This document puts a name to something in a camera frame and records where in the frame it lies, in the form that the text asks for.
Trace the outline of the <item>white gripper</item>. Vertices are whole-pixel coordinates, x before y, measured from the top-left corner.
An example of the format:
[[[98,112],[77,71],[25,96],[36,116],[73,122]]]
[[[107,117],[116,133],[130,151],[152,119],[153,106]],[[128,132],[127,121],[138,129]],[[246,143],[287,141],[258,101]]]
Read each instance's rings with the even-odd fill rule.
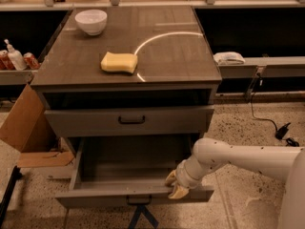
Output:
[[[196,159],[185,159],[172,170],[165,179],[165,185],[171,186],[177,179],[178,183],[173,186],[169,199],[181,199],[189,194],[189,189],[198,186],[204,177],[204,170]]]

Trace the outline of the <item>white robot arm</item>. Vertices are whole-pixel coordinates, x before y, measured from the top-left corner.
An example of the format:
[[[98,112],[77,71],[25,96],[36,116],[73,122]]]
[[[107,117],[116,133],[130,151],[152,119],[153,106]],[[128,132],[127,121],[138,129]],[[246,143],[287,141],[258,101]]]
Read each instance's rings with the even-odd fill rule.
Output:
[[[285,183],[277,229],[305,229],[305,150],[302,147],[234,146],[203,137],[189,158],[178,164],[165,184],[180,199],[196,188],[202,178],[226,164],[279,179]]]

